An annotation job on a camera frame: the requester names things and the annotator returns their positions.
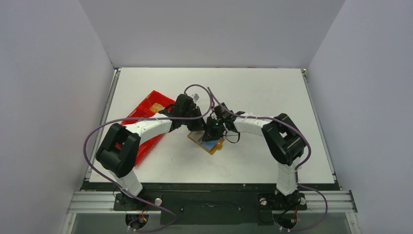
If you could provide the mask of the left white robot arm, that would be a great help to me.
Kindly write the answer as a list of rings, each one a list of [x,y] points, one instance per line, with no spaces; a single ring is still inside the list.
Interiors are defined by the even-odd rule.
[[[183,125],[191,131],[199,131],[205,125],[203,117],[194,99],[180,94],[173,104],[150,118],[128,125],[114,123],[109,127],[95,158],[114,177],[132,209],[139,210],[145,205],[145,196],[141,193],[143,185],[133,171],[139,147]]]

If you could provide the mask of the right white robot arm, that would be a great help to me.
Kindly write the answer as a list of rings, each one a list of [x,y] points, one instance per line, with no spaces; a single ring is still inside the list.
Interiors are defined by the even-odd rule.
[[[298,190],[297,166],[306,146],[290,117],[281,113],[276,117],[256,117],[245,112],[233,113],[224,103],[213,108],[215,116],[208,116],[202,141],[223,138],[225,133],[249,133],[263,137],[272,157],[278,163],[275,203],[287,208],[294,202]]]

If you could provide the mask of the yellow leather card holder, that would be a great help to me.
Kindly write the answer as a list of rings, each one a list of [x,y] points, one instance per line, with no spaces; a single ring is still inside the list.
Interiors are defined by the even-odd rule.
[[[225,140],[224,138],[220,138],[219,140],[203,141],[202,137],[204,133],[204,131],[190,132],[187,137],[210,155],[213,155],[216,151],[222,149],[223,142]]]

